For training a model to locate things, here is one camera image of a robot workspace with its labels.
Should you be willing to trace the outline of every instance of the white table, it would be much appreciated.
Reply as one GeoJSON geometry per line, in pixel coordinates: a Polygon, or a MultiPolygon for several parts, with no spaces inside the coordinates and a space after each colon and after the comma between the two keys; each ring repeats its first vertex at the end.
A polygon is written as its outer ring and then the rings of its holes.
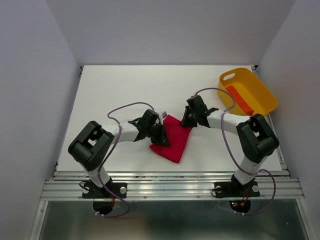
{"type": "MultiPolygon", "coordinates": [[[[101,125],[113,125],[107,113],[119,106],[143,101],[156,112],[166,111],[182,119],[186,100],[195,91],[217,87],[221,74],[249,65],[106,65],[84,66],[70,121],[58,161],[59,172],[82,172],[83,168],[68,153],[68,146],[83,127],[92,120],[101,125]]],[[[200,94],[208,108],[224,109],[218,94],[208,90],[200,94]]],[[[135,105],[115,112],[121,122],[140,117],[147,109],[135,105]]],[[[243,158],[239,138],[226,133],[231,150],[239,161],[243,158]]],[[[233,172],[233,164],[220,129],[203,126],[194,128],[181,162],[173,163],[149,149],[150,140],[122,142],[105,163],[108,172],[233,172]]],[[[281,171],[275,151],[262,165],[270,171],[281,171]]]]}

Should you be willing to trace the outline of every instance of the red towel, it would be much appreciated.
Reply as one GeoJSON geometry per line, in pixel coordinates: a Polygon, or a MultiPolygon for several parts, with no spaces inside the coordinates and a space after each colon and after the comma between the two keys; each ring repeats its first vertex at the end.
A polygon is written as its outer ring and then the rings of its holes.
{"type": "Polygon", "coordinates": [[[183,127],[181,121],[168,115],[164,120],[166,136],[170,142],[170,146],[150,145],[150,149],[156,154],[174,162],[180,163],[182,154],[187,145],[189,134],[192,127],[183,127]]]}

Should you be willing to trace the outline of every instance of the yellow basket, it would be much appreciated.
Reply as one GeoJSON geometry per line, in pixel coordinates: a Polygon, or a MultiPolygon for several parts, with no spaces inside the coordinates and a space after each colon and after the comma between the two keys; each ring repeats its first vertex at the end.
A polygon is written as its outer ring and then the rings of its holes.
{"type": "MultiPolygon", "coordinates": [[[[253,110],[253,114],[267,115],[273,111],[277,105],[277,99],[268,90],[268,88],[247,68],[236,68],[225,72],[220,76],[218,88],[225,91],[227,87],[234,86],[239,95],[253,110]]],[[[224,105],[229,108],[232,106],[232,99],[224,92],[217,91],[224,105]]],[[[247,114],[238,106],[230,110],[230,113],[247,116],[247,114]]]]}

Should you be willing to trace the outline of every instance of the black mounting bracket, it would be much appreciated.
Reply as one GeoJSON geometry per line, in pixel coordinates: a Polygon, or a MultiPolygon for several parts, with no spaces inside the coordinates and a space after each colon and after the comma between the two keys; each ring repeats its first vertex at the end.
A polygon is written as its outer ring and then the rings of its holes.
{"type": "MultiPolygon", "coordinates": [[[[90,191],[85,191],[85,190],[82,191],[83,199],[111,199],[112,198],[111,194],[108,193],[103,187],[96,186],[90,180],[84,181],[83,186],[84,188],[90,190],[90,191]]],[[[127,197],[128,184],[126,182],[112,182],[112,180],[110,180],[105,186],[120,198],[125,199],[127,197]],[[121,191],[121,188],[125,188],[126,191],[122,193],[123,191],[121,191]]]]}
{"type": "Polygon", "coordinates": [[[242,198],[249,193],[250,198],[260,197],[258,183],[255,179],[247,184],[241,185],[234,175],[231,181],[219,181],[214,183],[214,189],[211,194],[215,198],[242,198]]]}

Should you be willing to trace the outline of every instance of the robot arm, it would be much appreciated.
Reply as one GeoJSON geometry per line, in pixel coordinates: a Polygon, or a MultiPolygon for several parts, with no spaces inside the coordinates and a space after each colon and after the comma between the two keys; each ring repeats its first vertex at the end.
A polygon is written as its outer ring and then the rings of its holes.
{"type": "MultiPolygon", "coordinates": [[[[146,110],[142,117],[121,125],[118,143],[150,138],[153,144],[170,146],[162,122],[166,115],[165,112],[158,114],[151,109],[146,110]]],[[[103,187],[98,178],[99,167],[119,132],[118,125],[101,126],[90,121],[68,148],[68,152],[82,165],[90,180],[99,188],[103,187]]],[[[104,167],[100,169],[100,176],[104,184],[111,180],[104,167]]]]}
{"type": "MultiPolygon", "coordinates": [[[[208,109],[201,96],[195,95],[187,100],[182,126],[196,127],[198,124],[207,128],[222,128],[223,112],[218,108],[208,109]]],[[[252,117],[239,116],[225,113],[223,116],[224,130],[238,135],[244,157],[240,167],[250,173],[247,174],[238,169],[231,178],[231,185],[228,191],[241,192],[251,186],[255,179],[255,173],[263,162],[279,146],[279,141],[261,114],[252,117]]]]}

